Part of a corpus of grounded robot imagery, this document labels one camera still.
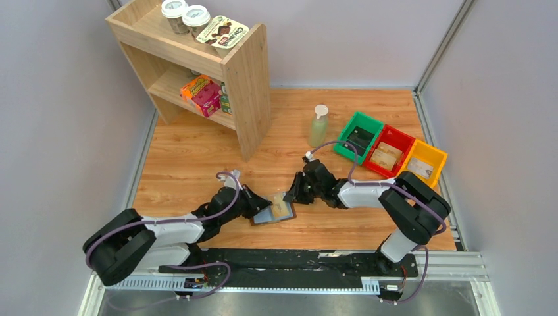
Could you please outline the brown leather card holder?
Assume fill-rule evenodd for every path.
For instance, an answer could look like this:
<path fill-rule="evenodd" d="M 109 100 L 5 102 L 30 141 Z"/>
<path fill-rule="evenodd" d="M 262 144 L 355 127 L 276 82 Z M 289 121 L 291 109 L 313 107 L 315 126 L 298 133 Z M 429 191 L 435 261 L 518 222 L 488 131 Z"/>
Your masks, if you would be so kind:
<path fill-rule="evenodd" d="M 291 203 L 284 201 L 285 196 L 285 192 L 278 192 L 267 196 L 266 200 L 272 203 L 271 206 L 256 214 L 250 220 L 251 226 L 278 223 L 296 218 L 295 209 Z"/>

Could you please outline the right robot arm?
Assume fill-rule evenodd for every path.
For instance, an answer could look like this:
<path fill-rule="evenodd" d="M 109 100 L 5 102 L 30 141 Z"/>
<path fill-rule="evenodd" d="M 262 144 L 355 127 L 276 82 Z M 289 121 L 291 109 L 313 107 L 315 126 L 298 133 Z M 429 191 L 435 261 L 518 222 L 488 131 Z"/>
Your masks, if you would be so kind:
<path fill-rule="evenodd" d="M 331 208 L 384 209 L 396 229 L 380 244 L 378 252 L 390 263 L 400 262 L 410 251 L 442 233 L 451 213 L 449 203 L 409 171 L 386 180 L 358 181 L 336 178 L 318 159 L 308 160 L 296 173 L 284 201 L 308 205 L 316 198 Z"/>

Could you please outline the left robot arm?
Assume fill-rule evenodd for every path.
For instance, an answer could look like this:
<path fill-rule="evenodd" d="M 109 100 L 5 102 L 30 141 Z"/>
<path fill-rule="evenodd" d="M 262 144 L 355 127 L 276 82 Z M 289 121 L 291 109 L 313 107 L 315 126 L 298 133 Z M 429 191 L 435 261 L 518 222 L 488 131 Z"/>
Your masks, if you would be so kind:
<path fill-rule="evenodd" d="M 136 269 L 183 265 L 196 249 L 230 221 L 252 219 L 272 202 L 248 186 L 222 187 L 209 202 L 181 217 L 142 217 L 125 209 L 83 245 L 86 265 L 105 286 L 119 283 Z"/>

